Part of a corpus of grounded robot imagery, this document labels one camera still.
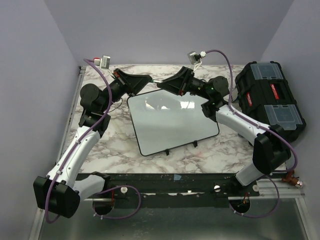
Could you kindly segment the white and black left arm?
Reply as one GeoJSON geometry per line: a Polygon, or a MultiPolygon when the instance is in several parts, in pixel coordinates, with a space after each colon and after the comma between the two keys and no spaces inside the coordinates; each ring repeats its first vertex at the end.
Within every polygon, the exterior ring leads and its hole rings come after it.
{"type": "Polygon", "coordinates": [[[77,180],[78,173],[108,128],[112,104],[123,95],[137,95],[152,82],[149,75],[128,74],[118,68],[112,77],[113,81],[103,90],[93,83],[81,88],[79,96],[83,111],[71,144],[52,170],[33,182],[37,206],[45,211],[48,222],[51,222],[49,213],[71,218],[81,201],[95,194],[101,198],[110,194],[111,185],[107,182],[110,176],[107,174],[95,171],[85,179],[77,180]]]}

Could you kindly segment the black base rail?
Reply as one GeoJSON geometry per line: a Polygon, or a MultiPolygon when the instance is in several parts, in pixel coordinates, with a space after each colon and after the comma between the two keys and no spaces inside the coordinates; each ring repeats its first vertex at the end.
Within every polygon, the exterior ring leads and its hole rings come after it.
{"type": "Polygon", "coordinates": [[[257,182],[236,186],[231,173],[111,173],[95,202],[114,201],[118,209],[228,208],[229,200],[260,195],[257,182]]]}

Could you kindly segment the black plastic toolbox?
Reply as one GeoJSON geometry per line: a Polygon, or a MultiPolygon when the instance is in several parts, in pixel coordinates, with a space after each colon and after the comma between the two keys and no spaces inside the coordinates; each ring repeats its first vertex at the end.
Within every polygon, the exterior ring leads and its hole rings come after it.
{"type": "Polygon", "coordinates": [[[250,62],[236,76],[239,106],[244,114],[284,129],[282,137],[292,143],[306,128],[288,81],[278,62],[250,62]]]}

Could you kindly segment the green capped whiteboard marker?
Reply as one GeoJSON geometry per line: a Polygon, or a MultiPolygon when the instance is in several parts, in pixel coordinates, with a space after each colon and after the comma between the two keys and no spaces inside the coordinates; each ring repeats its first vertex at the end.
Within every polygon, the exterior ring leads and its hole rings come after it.
{"type": "Polygon", "coordinates": [[[154,84],[160,84],[162,82],[163,82],[162,80],[156,80],[156,79],[152,80],[152,83],[154,83],[154,84]]]}

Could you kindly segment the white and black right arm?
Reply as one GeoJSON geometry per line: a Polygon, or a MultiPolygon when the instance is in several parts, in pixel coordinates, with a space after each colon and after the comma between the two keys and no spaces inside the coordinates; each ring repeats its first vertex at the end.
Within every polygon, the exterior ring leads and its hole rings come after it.
{"type": "Polygon", "coordinates": [[[229,83],[223,76],[209,81],[198,79],[192,69],[182,67],[175,75],[158,82],[157,87],[177,96],[190,93],[206,99],[201,105],[203,114],[212,121],[225,125],[244,137],[253,146],[252,162],[238,171],[230,183],[230,191],[241,196],[248,185],[276,170],[291,157],[291,150],[283,142],[284,129],[270,126],[239,112],[224,100],[229,83]]]}

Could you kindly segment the white whiteboard black frame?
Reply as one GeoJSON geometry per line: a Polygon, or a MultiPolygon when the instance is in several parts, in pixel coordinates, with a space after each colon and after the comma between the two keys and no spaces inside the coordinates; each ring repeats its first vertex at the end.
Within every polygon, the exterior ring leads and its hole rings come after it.
{"type": "Polygon", "coordinates": [[[127,99],[140,154],[144,157],[215,137],[216,122],[205,117],[201,105],[207,100],[190,93],[174,95],[154,90],[127,99]]]}

